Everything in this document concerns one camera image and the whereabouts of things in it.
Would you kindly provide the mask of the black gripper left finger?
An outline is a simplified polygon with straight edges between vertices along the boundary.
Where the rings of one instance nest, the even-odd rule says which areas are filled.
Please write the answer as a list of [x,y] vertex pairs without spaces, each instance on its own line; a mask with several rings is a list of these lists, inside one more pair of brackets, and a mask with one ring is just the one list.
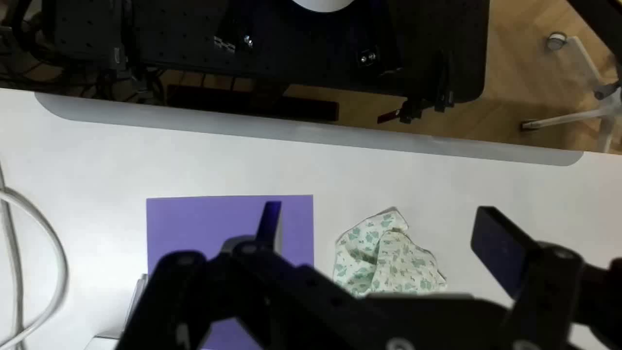
[[166,255],[123,331],[120,350],[201,350],[217,323],[236,319],[263,350],[355,350],[353,298],[312,266],[275,251],[281,202],[267,202],[256,235],[228,239],[215,259]]

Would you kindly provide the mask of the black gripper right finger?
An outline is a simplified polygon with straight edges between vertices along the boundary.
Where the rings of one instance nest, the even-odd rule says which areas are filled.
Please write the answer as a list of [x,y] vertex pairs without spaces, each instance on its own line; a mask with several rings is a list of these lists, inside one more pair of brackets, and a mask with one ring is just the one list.
[[569,247],[536,241],[495,206],[477,208],[471,249],[514,300],[502,344],[570,350],[572,327],[584,325],[622,350],[622,259],[594,266]]

